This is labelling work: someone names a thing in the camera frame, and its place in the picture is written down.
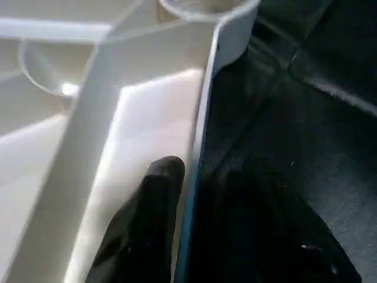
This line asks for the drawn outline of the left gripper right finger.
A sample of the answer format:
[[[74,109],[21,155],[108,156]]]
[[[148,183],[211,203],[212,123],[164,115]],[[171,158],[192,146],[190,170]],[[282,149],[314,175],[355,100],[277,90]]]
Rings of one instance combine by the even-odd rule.
[[[286,182],[233,171],[200,225],[194,282],[361,282],[325,221]]]

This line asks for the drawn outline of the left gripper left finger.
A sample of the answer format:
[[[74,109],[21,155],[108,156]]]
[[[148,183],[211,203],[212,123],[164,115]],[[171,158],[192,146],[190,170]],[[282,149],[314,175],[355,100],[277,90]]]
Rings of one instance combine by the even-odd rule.
[[[86,282],[170,282],[184,162],[166,156],[149,165],[136,194],[113,216]]]

